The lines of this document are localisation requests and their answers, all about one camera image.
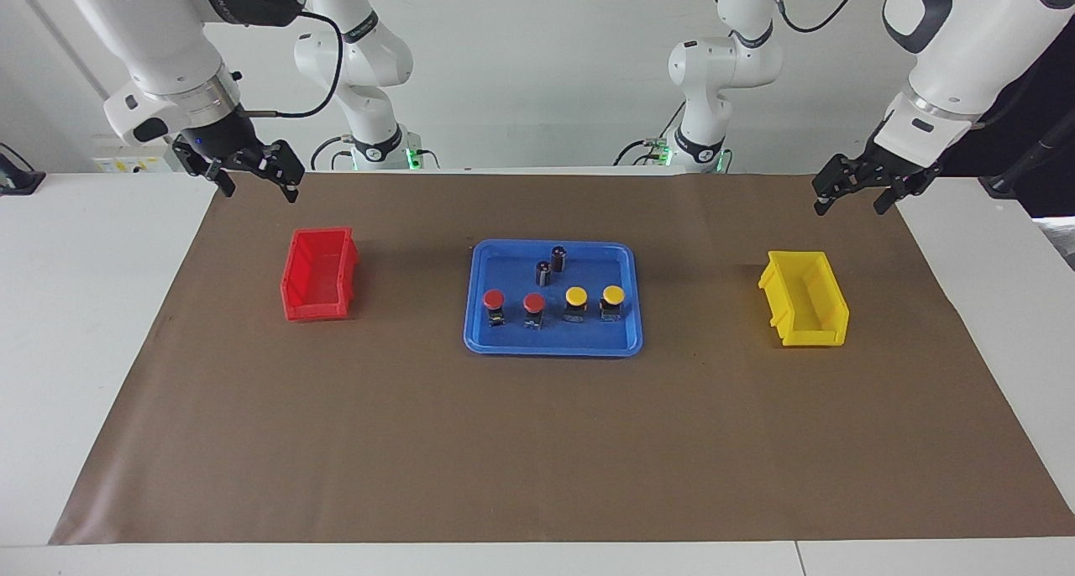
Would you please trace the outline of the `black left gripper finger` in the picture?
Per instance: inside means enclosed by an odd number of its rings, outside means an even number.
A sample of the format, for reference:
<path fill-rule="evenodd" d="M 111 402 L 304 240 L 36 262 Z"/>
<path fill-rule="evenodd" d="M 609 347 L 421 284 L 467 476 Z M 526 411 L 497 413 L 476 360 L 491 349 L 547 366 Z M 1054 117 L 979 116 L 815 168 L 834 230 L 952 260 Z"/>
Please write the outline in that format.
<path fill-rule="evenodd" d="M 816 196 L 814 208 L 818 216 L 825 216 L 833 202 L 845 195 L 856 193 L 861 189 L 857 178 L 863 161 L 848 158 L 844 154 L 834 154 L 828 163 L 811 179 L 811 189 Z"/>
<path fill-rule="evenodd" d="M 887 189 L 884 189 L 879 197 L 875 198 L 873 202 L 873 208 L 876 215 L 883 216 L 889 208 L 894 207 L 897 202 L 902 201 L 903 198 L 921 195 L 924 192 L 920 188 L 921 183 L 919 181 L 894 181 Z"/>

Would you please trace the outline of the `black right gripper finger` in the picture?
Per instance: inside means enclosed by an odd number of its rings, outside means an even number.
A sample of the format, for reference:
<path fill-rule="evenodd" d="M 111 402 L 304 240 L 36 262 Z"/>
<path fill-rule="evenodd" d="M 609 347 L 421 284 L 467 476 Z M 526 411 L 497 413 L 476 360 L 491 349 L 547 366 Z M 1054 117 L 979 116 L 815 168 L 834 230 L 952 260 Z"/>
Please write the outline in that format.
<path fill-rule="evenodd" d="M 261 146 L 260 158 L 256 162 L 256 175 L 277 186 L 286 201 L 298 200 L 299 186 L 305 174 L 306 167 L 301 163 L 287 141 L 277 140 Z"/>
<path fill-rule="evenodd" d="M 191 144 L 184 139 L 172 141 L 172 154 L 178 159 L 186 174 L 191 177 L 201 177 L 217 186 L 219 192 L 225 197 L 232 197 L 236 190 L 230 174 L 223 170 L 223 161 L 219 159 L 205 160 L 202 155 L 195 152 Z"/>

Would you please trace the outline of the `white box with yellow labels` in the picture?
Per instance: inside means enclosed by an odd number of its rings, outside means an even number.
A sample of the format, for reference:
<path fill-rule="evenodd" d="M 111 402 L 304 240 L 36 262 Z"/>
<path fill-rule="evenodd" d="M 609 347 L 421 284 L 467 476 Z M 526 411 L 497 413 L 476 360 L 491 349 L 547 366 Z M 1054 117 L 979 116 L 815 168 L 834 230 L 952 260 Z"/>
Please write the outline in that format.
<path fill-rule="evenodd" d="M 92 162 L 105 174 L 183 173 L 183 165 L 173 154 L 168 136 L 141 146 L 128 146 L 121 139 L 92 136 Z"/>

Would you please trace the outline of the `black stand pole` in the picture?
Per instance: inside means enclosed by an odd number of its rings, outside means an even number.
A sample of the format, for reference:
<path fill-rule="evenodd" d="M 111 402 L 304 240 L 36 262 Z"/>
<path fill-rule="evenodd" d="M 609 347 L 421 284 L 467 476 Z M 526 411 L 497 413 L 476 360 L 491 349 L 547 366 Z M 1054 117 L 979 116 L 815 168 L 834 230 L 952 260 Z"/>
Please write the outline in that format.
<path fill-rule="evenodd" d="M 1017 200 L 1016 185 L 1045 163 L 1051 162 L 1075 141 L 1075 107 L 1056 121 L 1035 144 L 997 175 L 980 175 L 979 185 L 994 200 Z"/>

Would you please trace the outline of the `red plastic bin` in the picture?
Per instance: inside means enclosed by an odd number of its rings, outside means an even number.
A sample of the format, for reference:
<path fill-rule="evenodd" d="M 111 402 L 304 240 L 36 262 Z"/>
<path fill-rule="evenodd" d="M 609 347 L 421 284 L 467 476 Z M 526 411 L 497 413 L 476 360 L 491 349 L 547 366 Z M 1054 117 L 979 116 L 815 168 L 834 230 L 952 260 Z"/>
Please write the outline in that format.
<path fill-rule="evenodd" d="M 280 283 L 286 320 L 346 318 L 358 263 L 352 227 L 296 229 Z"/>

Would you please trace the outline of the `yellow plastic bin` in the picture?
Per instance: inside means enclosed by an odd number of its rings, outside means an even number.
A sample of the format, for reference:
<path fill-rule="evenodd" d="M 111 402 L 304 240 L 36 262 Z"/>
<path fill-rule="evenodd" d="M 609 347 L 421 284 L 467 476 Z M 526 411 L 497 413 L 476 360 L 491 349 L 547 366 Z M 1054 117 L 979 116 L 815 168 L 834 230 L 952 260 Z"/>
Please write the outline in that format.
<path fill-rule="evenodd" d="M 758 288 L 783 346 L 844 345 L 850 311 L 825 253 L 768 251 Z"/>

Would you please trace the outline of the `grey crinkled sheet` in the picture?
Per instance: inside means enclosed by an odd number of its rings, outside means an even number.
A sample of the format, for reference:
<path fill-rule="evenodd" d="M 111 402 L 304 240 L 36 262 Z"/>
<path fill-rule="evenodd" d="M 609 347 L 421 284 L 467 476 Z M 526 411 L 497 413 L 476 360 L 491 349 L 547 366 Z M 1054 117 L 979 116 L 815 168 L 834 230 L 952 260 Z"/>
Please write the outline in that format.
<path fill-rule="evenodd" d="M 1034 217 L 1033 221 L 1075 271 L 1075 216 Z"/>

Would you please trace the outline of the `small black device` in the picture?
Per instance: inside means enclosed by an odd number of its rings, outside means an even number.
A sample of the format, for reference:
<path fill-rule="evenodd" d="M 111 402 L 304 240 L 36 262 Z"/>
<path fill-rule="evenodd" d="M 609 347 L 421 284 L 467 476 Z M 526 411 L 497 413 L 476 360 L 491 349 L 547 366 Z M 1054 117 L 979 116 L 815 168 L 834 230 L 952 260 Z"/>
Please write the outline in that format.
<path fill-rule="evenodd" d="M 32 195 L 47 174 L 0 141 L 0 195 Z"/>

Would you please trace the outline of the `blue plastic tray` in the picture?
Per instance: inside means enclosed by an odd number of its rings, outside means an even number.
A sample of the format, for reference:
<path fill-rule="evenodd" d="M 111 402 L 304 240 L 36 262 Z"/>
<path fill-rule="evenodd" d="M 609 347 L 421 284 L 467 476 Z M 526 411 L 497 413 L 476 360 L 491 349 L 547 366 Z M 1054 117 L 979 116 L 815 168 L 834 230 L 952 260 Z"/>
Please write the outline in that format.
<path fill-rule="evenodd" d="M 549 286 L 535 285 L 535 265 L 550 262 L 554 246 L 567 249 L 564 271 L 553 271 Z M 601 292 L 619 285 L 626 292 L 622 319 L 602 321 Z M 562 319 L 569 286 L 588 292 L 583 322 Z M 481 307 L 481 296 L 498 289 L 506 296 L 506 323 L 491 327 Z M 629 358 L 642 347 L 642 317 L 637 300 L 634 254 L 622 243 L 567 240 L 486 239 L 474 247 L 464 320 L 469 350 L 490 355 L 550 355 L 550 357 Z M 524 325 L 527 293 L 545 297 L 540 330 Z"/>

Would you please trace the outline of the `brown paper table mat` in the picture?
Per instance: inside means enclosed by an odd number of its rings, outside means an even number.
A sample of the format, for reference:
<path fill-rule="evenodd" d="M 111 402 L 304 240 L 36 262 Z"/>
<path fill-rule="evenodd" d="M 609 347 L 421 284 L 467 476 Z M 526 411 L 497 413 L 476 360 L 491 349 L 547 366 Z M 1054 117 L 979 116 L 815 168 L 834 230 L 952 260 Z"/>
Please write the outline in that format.
<path fill-rule="evenodd" d="M 309 175 L 216 196 L 53 544 L 1072 537 L 1075 514 L 897 212 L 802 175 Z M 296 229 L 346 318 L 287 321 Z M 464 346 L 488 237 L 624 243 L 629 359 Z M 844 345 L 785 347 L 768 251 L 828 255 Z"/>

